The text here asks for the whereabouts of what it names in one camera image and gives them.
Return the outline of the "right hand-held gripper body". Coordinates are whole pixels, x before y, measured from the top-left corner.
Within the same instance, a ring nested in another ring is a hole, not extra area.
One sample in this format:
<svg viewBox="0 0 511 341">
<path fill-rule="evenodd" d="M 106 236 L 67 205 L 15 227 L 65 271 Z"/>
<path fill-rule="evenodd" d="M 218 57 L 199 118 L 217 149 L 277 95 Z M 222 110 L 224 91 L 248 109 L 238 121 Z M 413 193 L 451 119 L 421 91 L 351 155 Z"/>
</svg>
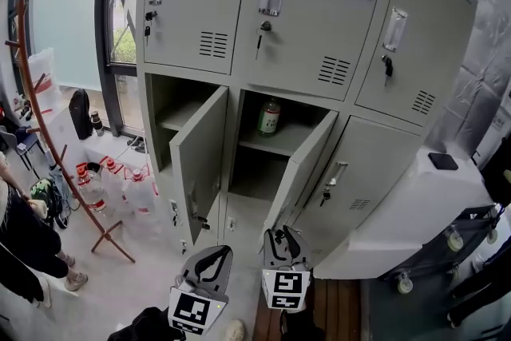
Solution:
<svg viewBox="0 0 511 341">
<path fill-rule="evenodd" d="M 263 270 L 262 289 L 270 309 L 303 310 L 310 272 Z"/>
</svg>

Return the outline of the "grey metal locker door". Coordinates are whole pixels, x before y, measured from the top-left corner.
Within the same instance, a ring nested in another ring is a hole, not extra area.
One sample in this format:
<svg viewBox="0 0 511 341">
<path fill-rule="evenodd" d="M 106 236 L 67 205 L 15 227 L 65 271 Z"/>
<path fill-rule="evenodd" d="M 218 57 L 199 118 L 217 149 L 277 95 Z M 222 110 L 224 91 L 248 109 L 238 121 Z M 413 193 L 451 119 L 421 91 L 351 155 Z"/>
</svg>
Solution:
<svg viewBox="0 0 511 341">
<path fill-rule="evenodd" d="M 228 88 L 219 87 L 169 142 L 178 215 L 193 246 L 220 190 Z"/>
<path fill-rule="evenodd" d="M 330 110 L 289 159 L 267 219 L 264 221 L 259 244 L 263 243 L 263 234 L 286 220 L 297 205 L 338 115 L 338 112 Z"/>
<path fill-rule="evenodd" d="M 389 125 L 349 118 L 331 163 L 293 224 L 314 266 L 379 205 L 413 160 L 419 141 Z"/>
</svg>

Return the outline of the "person's left forearm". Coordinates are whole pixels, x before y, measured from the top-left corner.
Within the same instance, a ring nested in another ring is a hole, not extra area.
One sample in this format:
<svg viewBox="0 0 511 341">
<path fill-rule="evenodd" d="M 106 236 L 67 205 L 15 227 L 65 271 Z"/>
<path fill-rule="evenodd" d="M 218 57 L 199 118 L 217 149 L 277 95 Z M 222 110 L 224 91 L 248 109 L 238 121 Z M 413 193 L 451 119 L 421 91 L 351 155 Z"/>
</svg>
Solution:
<svg viewBox="0 0 511 341">
<path fill-rule="evenodd" d="M 168 308 L 145 308 L 127 327 L 115 331 L 107 341 L 183 341 L 184 332 L 170 327 Z"/>
</svg>

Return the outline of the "person's white shoe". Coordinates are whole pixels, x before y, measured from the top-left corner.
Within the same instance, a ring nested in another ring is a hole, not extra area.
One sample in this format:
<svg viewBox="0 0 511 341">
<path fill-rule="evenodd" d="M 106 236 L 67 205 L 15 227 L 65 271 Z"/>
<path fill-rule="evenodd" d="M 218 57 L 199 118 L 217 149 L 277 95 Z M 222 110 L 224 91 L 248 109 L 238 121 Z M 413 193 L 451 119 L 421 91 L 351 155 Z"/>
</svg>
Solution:
<svg viewBox="0 0 511 341">
<path fill-rule="evenodd" d="M 225 331 L 224 341 L 244 341 L 245 335 L 246 330 L 243 321 L 234 319 Z"/>
</svg>

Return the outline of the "wooden slat platform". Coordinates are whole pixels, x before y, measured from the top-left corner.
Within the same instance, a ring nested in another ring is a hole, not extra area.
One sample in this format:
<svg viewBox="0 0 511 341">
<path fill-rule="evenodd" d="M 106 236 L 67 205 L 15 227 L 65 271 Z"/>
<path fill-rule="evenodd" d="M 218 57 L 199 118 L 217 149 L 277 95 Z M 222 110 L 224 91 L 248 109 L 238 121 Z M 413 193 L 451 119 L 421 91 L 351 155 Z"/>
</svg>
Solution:
<svg viewBox="0 0 511 341">
<path fill-rule="evenodd" d="M 315 325 L 324 331 L 324 341 L 360 341 L 359 281 L 313 279 L 307 289 L 305 306 L 312 310 Z M 261 291 L 251 341 L 280 341 L 281 313 L 267 307 Z"/>
</svg>

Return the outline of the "white equipment housing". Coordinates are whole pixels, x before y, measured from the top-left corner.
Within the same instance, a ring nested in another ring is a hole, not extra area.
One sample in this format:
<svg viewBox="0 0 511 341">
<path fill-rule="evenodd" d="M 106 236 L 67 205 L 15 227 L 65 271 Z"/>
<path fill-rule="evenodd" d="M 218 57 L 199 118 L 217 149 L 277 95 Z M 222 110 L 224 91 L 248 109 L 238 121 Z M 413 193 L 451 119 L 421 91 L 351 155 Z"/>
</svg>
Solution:
<svg viewBox="0 0 511 341">
<path fill-rule="evenodd" d="M 409 259 L 466 208 L 490 204 L 472 160 L 456 170 L 436 169 L 427 149 L 376 209 L 313 271 L 316 279 L 374 279 Z"/>
</svg>

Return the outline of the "green label bottle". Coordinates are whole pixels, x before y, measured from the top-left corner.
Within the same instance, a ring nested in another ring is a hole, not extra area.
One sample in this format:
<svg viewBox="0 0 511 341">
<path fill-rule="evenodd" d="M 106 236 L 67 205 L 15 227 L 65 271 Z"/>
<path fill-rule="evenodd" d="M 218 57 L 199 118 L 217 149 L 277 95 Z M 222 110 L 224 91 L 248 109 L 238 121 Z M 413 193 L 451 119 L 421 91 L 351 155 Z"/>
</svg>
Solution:
<svg viewBox="0 0 511 341">
<path fill-rule="evenodd" d="M 257 129 L 263 136 L 272 136 L 276 132 L 281 106 L 275 97 L 265 101 L 259 113 Z"/>
</svg>

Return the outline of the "black wheeled cart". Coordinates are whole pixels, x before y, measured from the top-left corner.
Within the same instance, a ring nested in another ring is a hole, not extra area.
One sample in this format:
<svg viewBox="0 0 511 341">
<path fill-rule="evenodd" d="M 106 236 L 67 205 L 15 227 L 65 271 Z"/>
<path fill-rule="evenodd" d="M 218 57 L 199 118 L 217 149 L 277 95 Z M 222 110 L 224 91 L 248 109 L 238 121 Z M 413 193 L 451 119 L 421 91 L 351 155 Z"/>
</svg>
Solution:
<svg viewBox="0 0 511 341">
<path fill-rule="evenodd" d="M 397 267 L 378 277 L 396 286 L 406 295 L 413 290 L 412 279 L 445 273 L 459 277 L 459 266 L 484 241 L 497 239 L 497 225 L 505 211 L 501 204 L 466 208 L 441 233 Z"/>
</svg>

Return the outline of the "dark thermos bottle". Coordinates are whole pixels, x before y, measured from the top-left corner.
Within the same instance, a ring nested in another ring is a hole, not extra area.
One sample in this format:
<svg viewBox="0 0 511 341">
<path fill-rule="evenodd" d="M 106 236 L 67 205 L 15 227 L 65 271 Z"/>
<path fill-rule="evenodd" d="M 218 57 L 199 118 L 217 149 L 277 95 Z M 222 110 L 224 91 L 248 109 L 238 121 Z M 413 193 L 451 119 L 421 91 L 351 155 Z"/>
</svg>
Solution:
<svg viewBox="0 0 511 341">
<path fill-rule="evenodd" d="M 91 113 L 90 120 L 91 120 L 91 124 L 93 126 L 93 129 L 94 129 L 95 133 L 99 137 L 103 136 L 105 130 L 104 130 L 104 126 L 103 126 L 103 123 L 102 123 L 102 121 L 100 119 L 98 111 L 93 111 Z"/>
</svg>

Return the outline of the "green and black bag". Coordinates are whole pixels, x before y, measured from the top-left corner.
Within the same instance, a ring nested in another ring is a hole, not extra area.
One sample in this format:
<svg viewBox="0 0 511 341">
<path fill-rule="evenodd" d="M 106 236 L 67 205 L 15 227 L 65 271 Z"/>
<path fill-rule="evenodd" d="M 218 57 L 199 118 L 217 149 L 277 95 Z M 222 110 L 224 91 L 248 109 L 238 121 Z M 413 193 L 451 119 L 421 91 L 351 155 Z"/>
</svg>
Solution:
<svg viewBox="0 0 511 341">
<path fill-rule="evenodd" d="M 61 230 L 67 229 L 69 216 L 61 216 L 61 204 L 57 189 L 50 178 L 42 178 L 30 188 L 30 199 L 44 200 L 48 206 L 48 217 L 43 220 L 53 228 L 56 224 Z"/>
</svg>

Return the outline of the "white water dispenser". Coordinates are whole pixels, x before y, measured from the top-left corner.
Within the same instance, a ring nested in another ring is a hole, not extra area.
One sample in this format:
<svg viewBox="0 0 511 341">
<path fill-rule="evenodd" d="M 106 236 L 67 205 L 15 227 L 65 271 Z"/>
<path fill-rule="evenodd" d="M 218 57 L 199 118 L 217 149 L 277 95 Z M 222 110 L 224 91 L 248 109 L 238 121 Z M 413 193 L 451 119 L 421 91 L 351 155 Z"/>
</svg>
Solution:
<svg viewBox="0 0 511 341">
<path fill-rule="evenodd" d="M 76 166 L 86 162 L 87 156 L 84 145 L 77 136 L 68 106 L 45 110 L 42 118 L 59 155 L 67 145 L 62 163 L 69 175 L 75 175 Z"/>
</svg>

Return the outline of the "blue chair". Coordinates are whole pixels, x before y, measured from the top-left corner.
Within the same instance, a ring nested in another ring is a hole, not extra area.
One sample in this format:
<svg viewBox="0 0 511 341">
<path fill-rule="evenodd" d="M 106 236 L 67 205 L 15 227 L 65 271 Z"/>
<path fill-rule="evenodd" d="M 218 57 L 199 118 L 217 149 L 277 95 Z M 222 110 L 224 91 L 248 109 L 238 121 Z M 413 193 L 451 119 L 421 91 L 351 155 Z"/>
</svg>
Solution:
<svg viewBox="0 0 511 341">
<path fill-rule="evenodd" d="M 25 167 L 38 177 L 37 170 L 29 159 L 29 152 L 34 146 L 37 146 L 44 153 L 36 131 L 31 128 L 20 127 L 15 133 L 10 133 L 5 126 L 0 125 L 0 137 L 6 142 L 9 149 L 17 153 Z"/>
</svg>

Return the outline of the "silver foil sheet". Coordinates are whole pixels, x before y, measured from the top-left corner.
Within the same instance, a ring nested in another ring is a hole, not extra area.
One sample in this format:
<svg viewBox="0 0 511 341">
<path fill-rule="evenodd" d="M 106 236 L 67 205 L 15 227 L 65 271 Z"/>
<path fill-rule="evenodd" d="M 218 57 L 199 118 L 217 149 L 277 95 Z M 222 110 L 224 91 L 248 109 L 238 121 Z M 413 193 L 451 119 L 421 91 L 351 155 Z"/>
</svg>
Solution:
<svg viewBox="0 0 511 341">
<path fill-rule="evenodd" d="M 511 12 L 499 0 L 477 0 L 472 33 L 454 87 L 425 146 L 456 157 L 474 155 L 510 80 Z"/>
</svg>

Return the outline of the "large clear dispenser water jug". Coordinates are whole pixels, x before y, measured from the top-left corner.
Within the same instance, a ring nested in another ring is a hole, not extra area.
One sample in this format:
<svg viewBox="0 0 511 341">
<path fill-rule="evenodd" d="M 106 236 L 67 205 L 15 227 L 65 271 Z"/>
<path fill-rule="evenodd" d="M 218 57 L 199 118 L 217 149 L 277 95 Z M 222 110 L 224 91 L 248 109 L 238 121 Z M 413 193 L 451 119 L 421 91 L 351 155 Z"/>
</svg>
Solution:
<svg viewBox="0 0 511 341">
<path fill-rule="evenodd" d="M 41 112 L 53 110 L 61 100 L 59 85 L 54 76 L 53 48 L 46 48 L 28 58 L 34 92 Z"/>
</svg>

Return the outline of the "black window frame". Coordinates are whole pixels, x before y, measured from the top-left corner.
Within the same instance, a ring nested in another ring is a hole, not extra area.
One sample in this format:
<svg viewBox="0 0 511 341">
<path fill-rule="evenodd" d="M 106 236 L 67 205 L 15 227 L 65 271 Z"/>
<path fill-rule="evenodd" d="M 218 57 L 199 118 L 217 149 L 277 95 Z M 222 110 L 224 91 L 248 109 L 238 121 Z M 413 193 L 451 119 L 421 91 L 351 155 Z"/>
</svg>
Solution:
<svg viewBox="0 0 511 341">
<path fill-rule="evenodd" d="M 8 0 L 7 6 L 7 22 L 8 22 L 8 34 L 11 41 L 17 41 L 19 35 L 18 28 L 18 14 L 17 14 L 18 0 Z M 13 66 L 14 80 L 16 91 L 18 94 L 23 94 L 23 81 L 22 75 L 19 69 L 18 61 L 18 49 L 10 49 L 10 60 Z"/>
<path fill-rule="evenodd" d="M 137 0 L 94 0 L 97 65 L 107 127 L 114 136 L 143 133 L 137 83 Z"/>
</svg>

